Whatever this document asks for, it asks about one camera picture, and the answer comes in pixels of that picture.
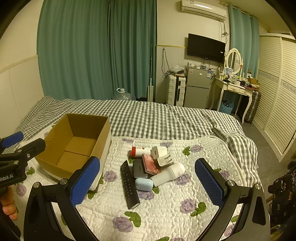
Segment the person's left hand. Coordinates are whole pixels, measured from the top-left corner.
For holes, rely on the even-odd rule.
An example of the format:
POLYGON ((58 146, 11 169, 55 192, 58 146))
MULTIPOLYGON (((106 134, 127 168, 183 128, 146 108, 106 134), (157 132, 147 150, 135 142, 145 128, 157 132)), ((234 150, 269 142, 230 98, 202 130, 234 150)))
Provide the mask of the person's left hand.
POLYGON ((14 193, 11 186, 6 187, 5 192, 1 195, 1 205, 3 206, 4 214, 7 215, 11 220, 18 219, 14 193))

